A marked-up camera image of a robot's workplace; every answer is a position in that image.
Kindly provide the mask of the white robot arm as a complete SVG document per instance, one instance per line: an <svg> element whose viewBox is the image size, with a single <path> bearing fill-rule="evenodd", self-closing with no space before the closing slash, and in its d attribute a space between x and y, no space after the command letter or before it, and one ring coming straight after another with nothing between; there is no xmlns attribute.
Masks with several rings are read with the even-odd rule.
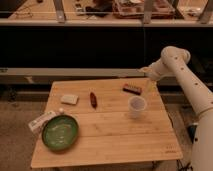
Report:
<svg viewBox="0 0 213 171"><path fill-rule="evenodd" d="M191 153L191 171L213 171L213 92L188 68L190 52L175 46L162 49L160 58L139 69L153 81L171 73L198 116Z"/></svg>

